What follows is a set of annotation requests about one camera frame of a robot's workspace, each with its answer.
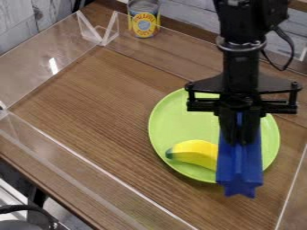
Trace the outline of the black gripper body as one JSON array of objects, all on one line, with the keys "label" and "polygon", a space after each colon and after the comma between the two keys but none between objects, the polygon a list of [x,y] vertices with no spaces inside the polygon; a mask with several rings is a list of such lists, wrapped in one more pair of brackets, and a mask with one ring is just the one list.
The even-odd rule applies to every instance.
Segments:
[{"label": "black gripper body", "polygon": [[213,77],[189,82],[187,110],[213,112],[229,106],[235,111],[260,109],[267,113],[296,114],[301,85],[259,72],[259,52],[223,52],[223,71]]}]

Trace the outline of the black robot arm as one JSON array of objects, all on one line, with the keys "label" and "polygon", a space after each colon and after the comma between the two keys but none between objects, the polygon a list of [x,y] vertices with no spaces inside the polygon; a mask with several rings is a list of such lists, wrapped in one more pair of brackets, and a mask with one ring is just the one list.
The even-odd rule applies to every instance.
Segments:
[{"label": "black robot arm", "polygon": [[260,135],[260,119],[268,113],[297,112],[300,83],[259,72],[265,35],[273,31],[291,41],[279,28],[288,18],[289,0],[213,0],[213,5],[223,71],[184,86],[187,110],[213,112],[224,141],[229,145],[249,145]]}]

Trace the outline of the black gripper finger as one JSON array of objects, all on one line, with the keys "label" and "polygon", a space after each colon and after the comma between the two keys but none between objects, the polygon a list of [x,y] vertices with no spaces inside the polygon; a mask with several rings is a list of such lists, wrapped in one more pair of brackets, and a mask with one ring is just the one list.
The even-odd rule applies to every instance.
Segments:
[{"label": "black gripper finger", "polygon": [[231,109],[219,111],[219,126],[227,143],[235,144],[237,140],[237,115]]},{"label": "black gripper finger", "polygon": [[260,128],[260,110],[248,110],[241,114],[241,144],[249,145],[256,139]]}]

